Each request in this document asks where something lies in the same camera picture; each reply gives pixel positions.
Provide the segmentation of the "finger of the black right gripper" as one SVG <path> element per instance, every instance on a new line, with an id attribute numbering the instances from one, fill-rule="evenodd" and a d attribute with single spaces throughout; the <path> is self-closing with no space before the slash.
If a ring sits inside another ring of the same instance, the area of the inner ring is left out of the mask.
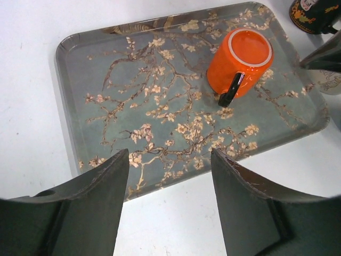
<path id="1" fill-rule="evenodd" d="M 321 47 L 305 57 L 299 65 L 304 69 L 340 71 L 340 30 Z"/>

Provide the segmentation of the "orange mug black handle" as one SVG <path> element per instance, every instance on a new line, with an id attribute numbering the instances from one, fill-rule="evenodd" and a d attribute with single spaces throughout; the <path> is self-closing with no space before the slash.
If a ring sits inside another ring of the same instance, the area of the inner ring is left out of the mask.
<path id="1" fill-rule="evenodd" d="M 228 107 L 244 96 L 270 68 L 274 50 L 261 33 L 237 28 L 229 32 L 207 70 L 210 87 L 219 95 L 218 105 Z"/>

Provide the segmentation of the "black mug orange trim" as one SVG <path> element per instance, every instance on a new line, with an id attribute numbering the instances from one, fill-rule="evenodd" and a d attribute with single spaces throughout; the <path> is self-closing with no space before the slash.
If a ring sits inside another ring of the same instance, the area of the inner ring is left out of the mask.
<path id="1" fill-rule="evenodd" d="M 334 24 L 340 19 L 340 0 L 295 0 L 289 8 L 289 17 L 306 33 L 336 34 Z"/>

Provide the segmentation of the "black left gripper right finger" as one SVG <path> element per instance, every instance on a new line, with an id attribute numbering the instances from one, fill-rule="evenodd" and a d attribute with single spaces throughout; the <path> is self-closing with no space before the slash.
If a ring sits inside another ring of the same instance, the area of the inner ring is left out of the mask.
<path id="1" fill-rule="evenodd" d="M 340 255 L 340 197 L 320 197 L 275 183 L 211 153 L 228 255 Z"/>

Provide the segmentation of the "cream mug with script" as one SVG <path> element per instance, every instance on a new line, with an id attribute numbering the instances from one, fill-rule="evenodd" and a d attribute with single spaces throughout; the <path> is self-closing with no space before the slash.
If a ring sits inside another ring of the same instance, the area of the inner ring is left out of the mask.
<path id="1" fill-rule="evenodd" d="M 320 91 L 329 95 L 340 94 L 340 73 L 320 70 L 321 77 L 318 80 Z"/>

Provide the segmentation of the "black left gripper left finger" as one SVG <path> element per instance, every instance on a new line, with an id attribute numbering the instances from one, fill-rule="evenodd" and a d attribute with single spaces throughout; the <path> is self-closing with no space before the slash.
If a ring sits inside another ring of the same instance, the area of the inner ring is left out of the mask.
<path id="1" fill-rule="evenodd" d="M 113 255 L 129 173 L 123 149 L 37 195 L 1 200 L 1 255 Z"/>

